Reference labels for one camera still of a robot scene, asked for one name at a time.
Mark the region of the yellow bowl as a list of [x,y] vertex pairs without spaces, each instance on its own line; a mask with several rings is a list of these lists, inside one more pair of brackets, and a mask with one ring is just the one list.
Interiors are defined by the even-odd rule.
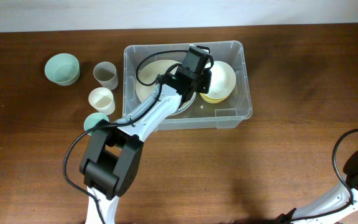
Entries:
[[220,102],[224,101],[224,100],[228,97],[228,95],[225,96],[225,97],[219,98],[219,99],[214,99],[214,98],[208,97],[208,96],[207,96],[206,94],[204,94],[204,93],[200,93],[200,97],[201,97],[203,100],[205,100],[207,103],[217,104],[217,103],[220,103]]

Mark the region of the white bowl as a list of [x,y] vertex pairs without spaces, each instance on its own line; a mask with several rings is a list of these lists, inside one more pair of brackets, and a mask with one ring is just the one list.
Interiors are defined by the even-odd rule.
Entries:
[[226,62],[215,61],[212,69],[211,84],[208,97],[219,99],[229,96],[236,85],[236,75],[233,68]]

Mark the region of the beige plate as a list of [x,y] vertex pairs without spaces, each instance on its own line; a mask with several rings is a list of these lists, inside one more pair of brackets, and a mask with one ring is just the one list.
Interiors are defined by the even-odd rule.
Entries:
[[[162,75],[171,65],[176,63],[178,62],[174,60],[157,60],[146,65],[139,72],[138,77],[144,83],[151,83],[156,79],[158,74]],[[145,86],[140,84],[139,81],[136,81],[135,90],[141,103],[155,90],[155,87],[156,84],[153,84],[152,86]]]

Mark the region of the grey cup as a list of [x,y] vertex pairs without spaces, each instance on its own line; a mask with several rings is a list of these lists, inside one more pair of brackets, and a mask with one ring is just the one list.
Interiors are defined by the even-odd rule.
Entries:
[[118,75],[115,65],[111,62],[100,62],[94,70],[93,76],[102,87],[114,90],[118,86]]

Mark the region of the mint green bowl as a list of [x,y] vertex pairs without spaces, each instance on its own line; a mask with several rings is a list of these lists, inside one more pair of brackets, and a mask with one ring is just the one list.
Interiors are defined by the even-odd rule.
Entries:
[[80,63],[71,54],[56,54],[45,64],[44,73],[51,82],[57,85],[72,85],[80,77]]

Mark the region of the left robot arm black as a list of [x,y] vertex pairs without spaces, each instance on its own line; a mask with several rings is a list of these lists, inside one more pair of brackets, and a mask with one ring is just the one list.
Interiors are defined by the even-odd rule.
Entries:
[[87,223],[114,223],[118,200],[137,175],[145,140],[194,93],[208,92],[211,67],[192,71],[174,65],[176,72],[158,75],[155,90],[134,111],[88,130],[91,139],[80,162],[89,197]]

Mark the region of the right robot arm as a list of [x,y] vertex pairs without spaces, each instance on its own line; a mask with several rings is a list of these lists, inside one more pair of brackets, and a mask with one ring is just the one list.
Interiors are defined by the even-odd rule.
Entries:
[[348,158],[343,167],[343,175],[340,174],[336,162],[340,143],[354,133],[358,133],[358,128],[341,135],[333,148],[331,160],[339,183],[313,203],[305,207],[294,208],[286,214],[280,214],[275,223],[337,223],[358,211],[358,150]]

